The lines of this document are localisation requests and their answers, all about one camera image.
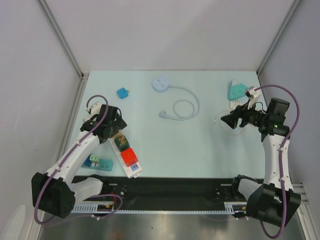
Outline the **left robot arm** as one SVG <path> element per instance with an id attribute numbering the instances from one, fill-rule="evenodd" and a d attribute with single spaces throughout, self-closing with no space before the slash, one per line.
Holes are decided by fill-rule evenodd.
<path id="1" fill-rule="evenodd" d="M 88 109 L 89 118 L 82 124 L 72 147 L 45 173 L 31 179 L 32 204 L 35 214 L 42 210 L 55 217 L 66 218 L 76 203 L 110 195 L 106 177 L 96 174 L 74 183 L 74 177 L 89 155 L 107 140 L 127 127 L 116 106 L 96 104 Z"/>

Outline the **white square charger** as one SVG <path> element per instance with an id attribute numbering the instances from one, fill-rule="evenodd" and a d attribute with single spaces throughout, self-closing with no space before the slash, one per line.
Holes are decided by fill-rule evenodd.
<path id="1" fill-rule="evenodd" d="M 241 106 L 241 105 L 242 105 L 242 103 L 239 102 L 238 100 L 233 100 L 233 101 L 230 101 L 230 103 L 229 103 L 229 107 L 232 110 L 235 110 L 238 106 Z"/>

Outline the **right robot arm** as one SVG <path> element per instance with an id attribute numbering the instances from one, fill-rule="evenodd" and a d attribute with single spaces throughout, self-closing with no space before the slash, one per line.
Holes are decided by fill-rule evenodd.
<path id="1" fill-rule="evenodd" d="M 290 128 L 284 125 L 289 102 L 272 98 L 266 111 L 239 105 L 221 121 L 232 129 L 251 124 L 258 128 L 265 155 L 263 183 L 239 174 L 232 180 L 231 196 L 247 201 L 247 216 L 280 227 L 287 225 L 301 204 L 289 177 L 287 135 Z"/>

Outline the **teal triangular power strip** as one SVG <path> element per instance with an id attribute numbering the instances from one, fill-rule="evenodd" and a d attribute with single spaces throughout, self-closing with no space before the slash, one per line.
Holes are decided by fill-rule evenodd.
<path id="1" fill-rule="evenodd" d="M 229 101 L 238 100 L 246 96 L 249 87 L 235 79 L 231 80 L 228 85 L 227 99 Z"/>

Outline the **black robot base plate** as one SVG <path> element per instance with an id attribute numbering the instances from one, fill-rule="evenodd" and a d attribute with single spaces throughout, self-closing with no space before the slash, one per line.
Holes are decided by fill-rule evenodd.
<path id="1" fill-rule="evenodd" d="M 226 202 L 245 202 L 232 193 L 231 178 L 180 178 L 101 176 L 101 193 L 96 201 L 110 201 L 110 194 L 121 197 L 123 211 L 221 211 Z"/>

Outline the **light blue round socket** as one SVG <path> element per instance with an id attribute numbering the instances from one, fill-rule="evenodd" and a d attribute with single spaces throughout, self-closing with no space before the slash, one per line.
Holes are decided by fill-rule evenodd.
<path id="1" fill-rule="evenodd" d="M 169 86 L 169 80 L 163 76 L 157 77 L 152 81 L 152 88 L 159 93 L 167 91 Z"/>

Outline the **blue square plug adapter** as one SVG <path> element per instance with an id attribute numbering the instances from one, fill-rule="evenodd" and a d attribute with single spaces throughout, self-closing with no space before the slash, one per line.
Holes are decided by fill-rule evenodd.
<path id="1" fill-rule="evenodd" d="M 124 88 L 124 87 L 122 87 L 122 88 L 120 88 L 120 89 L 118 89 L 118 90 L 116 91 L 116 94 L 117 94 L 117 96 L 118 96 L 120 99 L 125 99 L 125 98 L 127 98 L 127 97 L 129 96 L 129 93 L 130 93 L 130 91 L 127 90 L 127 89 Z"/>

